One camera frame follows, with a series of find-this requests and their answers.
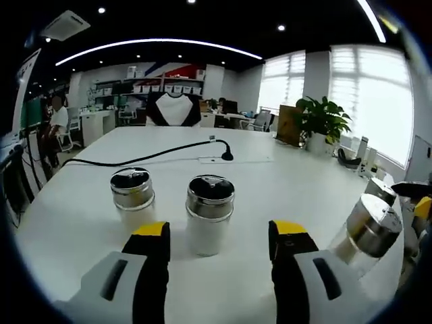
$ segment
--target led strip light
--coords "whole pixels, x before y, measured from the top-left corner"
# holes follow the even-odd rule
[[[208,42],[200,42],[199,40],[175,39],[175,38],[148,38],[148,39],[125,40],[123,42],[111,43],[111,44],[107,44],[107,45],[98,46],[98,47],[95,47],[93,49],[88,49],[86,51],[83,51],[83,52],[77,53],[75,55],[72,55],[70,57],[67,57],[65,59],[62,59],[60,62],[57,62],[55,64],[55,66],[59,66],[63,63],[66,63],[67,61],[70,61],[71,59],[75,59],[79,56],[83,56],[85,54],[89,54],[89,53],[98,51],[100,49],[108,49],[109,47],[115,47],[115,46],[120,46],[120,45],[137,44],[137,43],[155,43],[155,42],[188,43],[188,44],[195,44],[195,45],[204,45],[204,46],[216,47],[218,49],[226,49],[228,51],[247,55],[247,56],[253,57],[255,59],[263,59],[261,56],[258,56],[258,55],[252,54],[252,53],[248,53],[248,52],[242,51],[240,49],[234,49],[234,48],[229,47],[229,46],[223,46],[223,45],[218,45],[218,44],[213,44],[213,43],[208,43]]]
[[[361,5],[364,13],[369,18],[369,21],[372,24],[373,29],[375,29],[375,32],[377,33],[378,39],[381,43],[385,43],[385,36],[384,33],[379,25],[377,17],[375,17],[375,14],[373,13],[371,6],[367,3],[366,0],[357,0],[357,2]]]

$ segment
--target man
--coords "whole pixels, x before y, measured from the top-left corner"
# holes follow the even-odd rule
[[[56,152],[59,150],[59,143],[56,135],[64,134],[68,128],[68,111],[61,104],[61,98],[56,96],[52,100],[53,115],[49,122],[49,127],[45,130],[41,138],[43,155],[48,157],[51,167],[57,167],[58,161]]]

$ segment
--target black cable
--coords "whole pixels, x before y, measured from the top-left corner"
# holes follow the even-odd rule
[[[182,150],[182,149],[187,149],[189,147],[194,147],[194,146],[198,146],[198,145],[210,144],[213,142],[219,142],[219,143],[225,144],[226,151],[221,156],[221,158],[223,160],[225,160],[225,161],[234,160],[234,157],[231,154],[231,148],[226,141],[224,141],[224,140],[206,140],[205,142],[198,142],[198,143],[188,144],[188,145],[184,145],[184,146],[178,146],[178,147],[170,148],[169,150],[166,150],[166,151],[162,151],[159,153],[149,155],[147,157],[139,157],[137,159],[133,159],[133,160],[125,161],[125,162],[120,162],[120,163],[102,163],[102,162],[87,161],[87,160],[82,160],[82,159],[69,159],[69,160],[66,160],[62,166],[64,167],[66,165],[66,163],[75,161],[75,162],[82,162],[82,163],[87,163],[87,164],[91,164],[91,165],[97,165],[99,167],[121,167],[121,166],[126,165],[126,164],[131,164],[131,163],[135,163],[135,162],[139,162],[139,161],[152,159],[153,157],[158,157],[159,155],[167,154],[170,152],[174,152],[174,151],[178,151],[178,150]]]
[[[28,129],[28,116],[29,116],[29,113],[28,113],[28,111],[26,111],[26,130],[25,130],[25,132],[26,132],[26,140],[27,140],[27,147],[28,147],[28,156],[30,157],[30,166],[32,168],[34,179],[36,180],[36,185],[38,186],[39,191],[41,191],[42,190],[41,182],[39,181],[38,176],[36,175],[36,169],[34,168],[34,163],[33,163],[32,148],[30,145],[30,135],[29,135],[30,130]]]

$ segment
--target table surface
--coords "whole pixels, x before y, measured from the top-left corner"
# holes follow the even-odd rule
[[[171,223],[166,323],[274,323],[268,221],[300,223],[320,249],[327,248],[365,190],[366,180],[335,159],[284,145],[270,133],[244,130],[116,128],[77,157],[120,162],[204,141],[210,135],[230,144],[233,162],[219,159],[225,147],[212,143],[135,164],[151,173],[157,218]],[[118,169],[70,163],[23,216],[18,246],[50,300],[71,298],[80,289],[81,277],[128,240],[130,229],[121,221],[109,187]],[[236,198],[224,249],[202,258],[188,249],[184,204],[190,179],[206,173],[232,181]],[[395,210],[400,214],[399,202]],[[396,291],[403,237],[399,235],[361,279],[365,292],[376,301],[387,301]]]

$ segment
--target window blind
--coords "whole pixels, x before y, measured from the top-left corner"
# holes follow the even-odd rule
[[[303,96],[305,51],[290,53],[265,62],[258,109],[279,115],[280,105],[295,105]]]
[[[352,132],[345,136],[366,136],[370,147],[406,167],[414,103],[401,52],[360,45],[332,47],[329,98],[352,118]]]

